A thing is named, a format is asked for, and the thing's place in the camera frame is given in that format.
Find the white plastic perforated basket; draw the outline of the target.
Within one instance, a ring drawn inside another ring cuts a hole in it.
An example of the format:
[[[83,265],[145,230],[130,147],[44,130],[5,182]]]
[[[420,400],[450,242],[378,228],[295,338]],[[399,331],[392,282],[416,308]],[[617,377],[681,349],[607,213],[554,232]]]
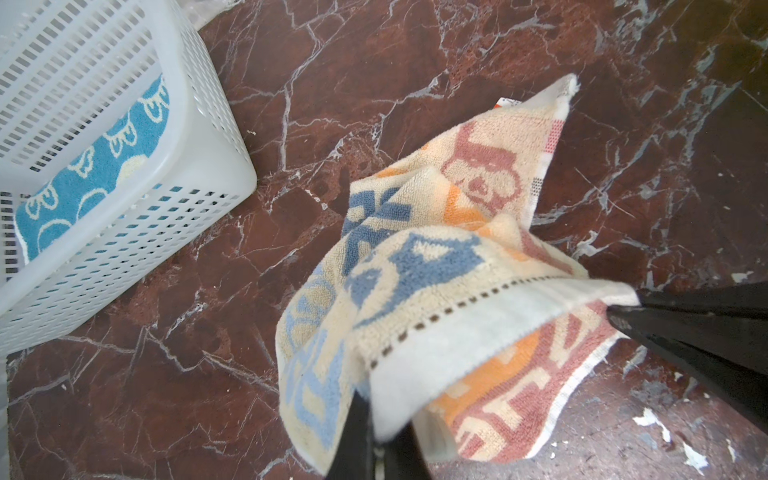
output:
[[[1,5],[1,352],[69,334],[250,196],[175,1]]]

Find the blue bunny pattern towel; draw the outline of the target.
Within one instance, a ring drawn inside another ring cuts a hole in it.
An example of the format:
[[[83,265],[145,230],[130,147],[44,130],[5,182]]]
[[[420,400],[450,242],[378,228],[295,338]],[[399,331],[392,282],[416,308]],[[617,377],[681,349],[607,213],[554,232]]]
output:
[[[50,247],[148,162],[169,117],[170,97],[160,76],[112,127],[21,203],[14,227],[25,263]]]

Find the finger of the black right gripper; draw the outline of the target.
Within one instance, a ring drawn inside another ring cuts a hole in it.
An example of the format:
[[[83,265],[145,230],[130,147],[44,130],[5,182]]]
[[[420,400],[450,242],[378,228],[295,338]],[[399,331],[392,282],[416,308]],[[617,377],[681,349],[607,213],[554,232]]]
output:
[[[621,333],[690,374],[762,431],[767,430],[767,312],[608,309]]]
[[[683,293],[652,292],[640,294],[639,298],[644,307],[672,311],[704,314],[766,314],[767,282]]]

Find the beige towel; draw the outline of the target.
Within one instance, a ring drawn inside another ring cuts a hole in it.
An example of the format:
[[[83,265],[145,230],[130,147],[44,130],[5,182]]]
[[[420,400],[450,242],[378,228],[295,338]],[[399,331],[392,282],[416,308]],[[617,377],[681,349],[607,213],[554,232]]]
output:
[[[412,426],[429,461],[531,458],[618,340],[607,310],[635,290],[531,232],[578,88],[500,102],[352,183],[340,240],[276,329],[280,417],[317,472],[355,396],[376,440]]]

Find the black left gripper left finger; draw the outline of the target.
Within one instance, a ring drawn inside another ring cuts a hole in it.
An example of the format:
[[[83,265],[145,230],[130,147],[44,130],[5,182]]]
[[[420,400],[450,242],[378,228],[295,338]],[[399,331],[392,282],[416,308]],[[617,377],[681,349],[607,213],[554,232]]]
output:
[[[373,480],[374,437],[370,403],[353,396],[340,442],[326,480]]]

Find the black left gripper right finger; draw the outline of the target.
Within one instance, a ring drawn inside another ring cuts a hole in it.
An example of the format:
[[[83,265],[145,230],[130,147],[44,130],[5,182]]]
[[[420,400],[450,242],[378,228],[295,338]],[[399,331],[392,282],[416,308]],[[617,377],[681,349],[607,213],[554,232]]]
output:
[[[411,423],[383,445],[383,474],[385,480],[432,479]]]

